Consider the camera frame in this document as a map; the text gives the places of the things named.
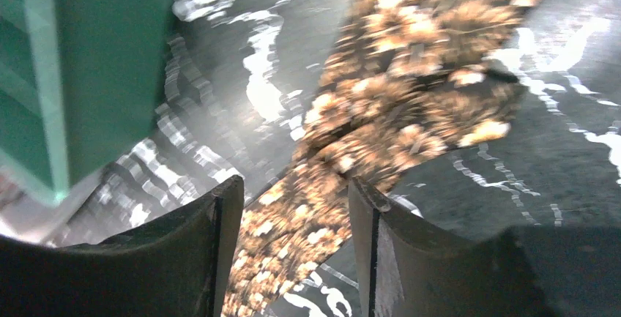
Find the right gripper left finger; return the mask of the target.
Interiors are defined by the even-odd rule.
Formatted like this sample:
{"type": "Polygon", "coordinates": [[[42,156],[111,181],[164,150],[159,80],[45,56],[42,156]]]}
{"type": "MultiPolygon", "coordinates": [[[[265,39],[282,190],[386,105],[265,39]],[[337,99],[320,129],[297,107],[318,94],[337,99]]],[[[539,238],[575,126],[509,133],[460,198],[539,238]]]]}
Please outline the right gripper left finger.
{"type": "Polygon", "coordinates": [[[3,316],[219,316],[237,244],[244,182],[95,245],[1,238],[3,316]]]}

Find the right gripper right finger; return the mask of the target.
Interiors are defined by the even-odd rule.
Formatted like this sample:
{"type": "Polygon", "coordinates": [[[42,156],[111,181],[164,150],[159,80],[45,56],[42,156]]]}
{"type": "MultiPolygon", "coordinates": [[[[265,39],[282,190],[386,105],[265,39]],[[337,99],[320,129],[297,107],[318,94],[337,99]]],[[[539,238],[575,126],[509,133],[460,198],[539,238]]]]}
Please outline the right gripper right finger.
{"type": "Polygon", "coordinates": [[[348,186],[364,316],[618,316],[620,229],[511,226],[473,242],[348,186]]]}

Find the black brown floral tie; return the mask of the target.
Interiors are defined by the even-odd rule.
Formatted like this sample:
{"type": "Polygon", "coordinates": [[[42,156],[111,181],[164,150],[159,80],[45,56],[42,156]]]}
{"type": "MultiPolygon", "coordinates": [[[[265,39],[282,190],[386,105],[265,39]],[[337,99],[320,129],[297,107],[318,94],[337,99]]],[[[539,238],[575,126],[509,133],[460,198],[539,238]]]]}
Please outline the black brown floral tie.
{"type": "Polygon", "coordinates": [[[347,185],[502,138],[524,87],[490,56],[542,0],[352,0],[283,178],[242,215],[222,316],[253,316],[350,239],[347,185]]]}

